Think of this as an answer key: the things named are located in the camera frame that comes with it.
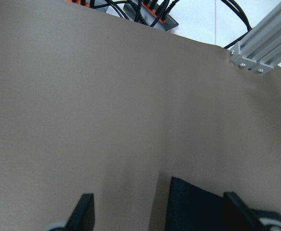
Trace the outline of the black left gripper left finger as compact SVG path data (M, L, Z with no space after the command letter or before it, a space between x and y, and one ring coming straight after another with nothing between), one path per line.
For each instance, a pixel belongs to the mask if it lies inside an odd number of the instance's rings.
M49 225L45 231L93 231L95 225L94 194L82 194L66 222Z

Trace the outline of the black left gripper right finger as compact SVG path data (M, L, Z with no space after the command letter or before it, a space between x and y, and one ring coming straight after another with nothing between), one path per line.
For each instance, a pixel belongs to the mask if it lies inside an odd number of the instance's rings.
M225 192L223 199L227 231L281 231L281 221L258 217L235 192Z

